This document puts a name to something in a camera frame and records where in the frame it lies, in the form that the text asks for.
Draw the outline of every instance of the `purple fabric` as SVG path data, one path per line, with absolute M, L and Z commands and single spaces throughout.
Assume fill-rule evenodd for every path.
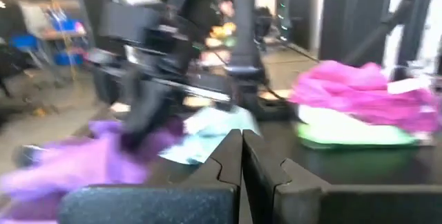
M 44 210 L 48 211 L 50 207 L 38 202 L 50 202 L 57 196 L 88 185 L 143 183 L 149 176 L 146 164 L 163 149 L 181 142 L 184 135 L 182 121 L 173 119 L 146 137 L 145 145 L 136 154 L 127 154 L 119 149 L 120 123 L 91 122 L 90 130 L 94 138 L 69 138 L 67 144 L 50 144 L 40 153 L 37 166 L 20 169 L 1 178 L 3 193 L 20 202 L 11 210 L 9 218 L 1 223 L 19 221 L 17 213 L 25 216 L 25 223 L 46 220 L 48 217 L 44 216 Z M 34 218 L 40 212 L 38 209 L 43 216 Z M 56 207 L 49 210 L 52 214 L 55 214 L 54 211 Z
M 333 109 L 370 124 L 394 125 L 403 130 L 436 131 L 438 104 L 426 89 L 390 94 L 381 67 L 369 63 L 353 68 L 326 61 L 302 74 L 291 102 Z M 422 111 L 423 107 L 431 111 Z

